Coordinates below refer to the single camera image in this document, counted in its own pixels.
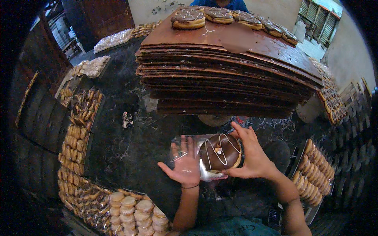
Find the left hand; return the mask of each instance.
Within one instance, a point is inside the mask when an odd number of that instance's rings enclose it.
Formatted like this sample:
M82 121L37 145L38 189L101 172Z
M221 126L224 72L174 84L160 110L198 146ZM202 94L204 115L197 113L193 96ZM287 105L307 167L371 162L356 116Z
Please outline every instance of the left hand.
M185 135L181 135L181 151L187 152L175 161L175 168L171 170L166 164L158 162L158 166L173 180L181 183L182 187L190 188L200 182L200 157L194 156L194 146L191 137L188 137L188 149L186 148ZM171 144L173 156L178 156L178 148L175 143Z

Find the right hand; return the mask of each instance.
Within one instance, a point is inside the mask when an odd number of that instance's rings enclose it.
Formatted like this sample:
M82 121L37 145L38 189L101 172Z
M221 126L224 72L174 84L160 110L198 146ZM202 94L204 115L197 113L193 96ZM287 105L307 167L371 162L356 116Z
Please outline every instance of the right hand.
M232 177L239 178L266 178L269 179L279 170L275 164L269 160L260 146L255 131L250 126L248 129L242 128L235 122L231 123L235 129L230 135L240 138L244 146L245 159L242 168L231 168L222 171Z

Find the teal shirt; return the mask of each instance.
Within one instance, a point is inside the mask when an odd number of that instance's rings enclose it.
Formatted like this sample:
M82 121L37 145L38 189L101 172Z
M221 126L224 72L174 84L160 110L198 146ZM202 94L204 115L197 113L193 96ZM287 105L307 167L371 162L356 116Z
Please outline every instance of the teal shirt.
M280 236L281 234L261 223L260 219L251 221L235 217L225 221L216 221L201 228L194 228L183 233L185 236Z

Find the blue shirt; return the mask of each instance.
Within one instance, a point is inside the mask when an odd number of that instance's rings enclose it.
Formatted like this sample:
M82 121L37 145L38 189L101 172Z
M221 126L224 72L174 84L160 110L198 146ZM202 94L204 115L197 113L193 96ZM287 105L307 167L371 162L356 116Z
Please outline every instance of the blue shirt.
M235 217L226 221L214 222L202 228L195 228L182 236L280 236L281 234L255 219L254 222Z
M194 2L192 2L190 5L191 6L210 6L210 7L220 8L220 6L217 4L215 0L194 0ZM246 11L249 13L243 0L231 0L230 3L224 8L235 10L235 11L241 10L241 11Z

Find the black bracelet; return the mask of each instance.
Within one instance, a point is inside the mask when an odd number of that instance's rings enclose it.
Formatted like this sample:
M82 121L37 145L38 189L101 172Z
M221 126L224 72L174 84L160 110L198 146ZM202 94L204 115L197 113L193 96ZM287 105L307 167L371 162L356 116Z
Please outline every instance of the black bracelet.
M181 188L183 188L183 189L190 189L190 188L195 188L195 187L197 187L197 186L199 186L200 184L197 184L196 186L193 186L193 187L189 187L189 188L184 188L184 187L181 187Z

